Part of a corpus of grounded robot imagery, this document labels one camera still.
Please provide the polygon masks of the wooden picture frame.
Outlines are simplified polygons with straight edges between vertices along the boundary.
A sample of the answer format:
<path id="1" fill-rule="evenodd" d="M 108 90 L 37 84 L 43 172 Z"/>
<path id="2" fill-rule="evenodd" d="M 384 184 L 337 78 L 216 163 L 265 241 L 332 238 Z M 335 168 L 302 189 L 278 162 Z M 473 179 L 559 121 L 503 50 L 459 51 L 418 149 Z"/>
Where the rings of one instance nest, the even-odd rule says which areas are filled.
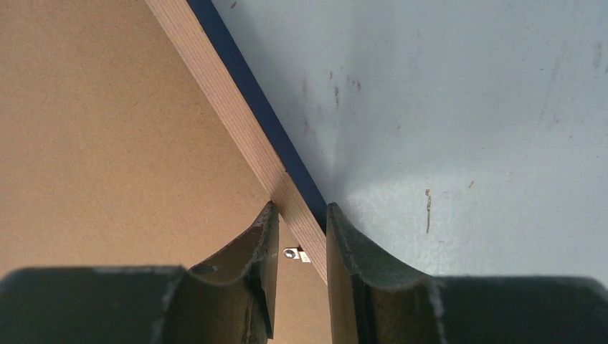
<path id="1" fill-rule="evenodd" d="M 326 281 L 326 203 L 214 4 L 148 1 L 147 5 Z"/>

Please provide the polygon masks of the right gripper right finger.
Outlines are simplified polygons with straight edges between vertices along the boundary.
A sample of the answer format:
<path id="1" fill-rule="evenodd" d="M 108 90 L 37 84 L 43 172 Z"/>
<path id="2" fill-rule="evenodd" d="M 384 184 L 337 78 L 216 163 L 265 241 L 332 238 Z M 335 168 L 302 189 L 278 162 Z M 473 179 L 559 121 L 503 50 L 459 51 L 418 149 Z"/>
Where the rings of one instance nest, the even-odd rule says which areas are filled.
<path id="1" fill-rule="evenodd" d="M 334 343 L 605 343 L 607 289 L 583 277 L 433 277 L 361 233 L 326 227 Z"/>

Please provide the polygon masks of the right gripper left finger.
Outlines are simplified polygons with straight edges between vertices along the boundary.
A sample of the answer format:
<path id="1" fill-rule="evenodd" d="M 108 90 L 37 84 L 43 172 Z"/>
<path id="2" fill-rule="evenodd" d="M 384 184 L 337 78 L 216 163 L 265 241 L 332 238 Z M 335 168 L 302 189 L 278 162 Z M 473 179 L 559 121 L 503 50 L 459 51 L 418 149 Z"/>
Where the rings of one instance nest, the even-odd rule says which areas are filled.
<path id="1" fill-rule="evenodd" d="M 279 216 L 191 268 L 28 267 L 1 280 L 3 343 L 266 343 L 274 335 Z"/>

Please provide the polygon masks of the brown backing board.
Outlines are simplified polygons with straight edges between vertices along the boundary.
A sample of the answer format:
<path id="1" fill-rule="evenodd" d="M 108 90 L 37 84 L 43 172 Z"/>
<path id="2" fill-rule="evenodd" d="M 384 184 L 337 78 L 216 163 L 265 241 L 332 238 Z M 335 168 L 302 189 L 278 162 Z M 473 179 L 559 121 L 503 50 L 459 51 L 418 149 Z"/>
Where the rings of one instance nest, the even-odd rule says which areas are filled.
<path id="1" fill-rule="evenodd" d="M 1 3 L 1 274 L 190 267 L 277 190 L 145 1 Z"/>

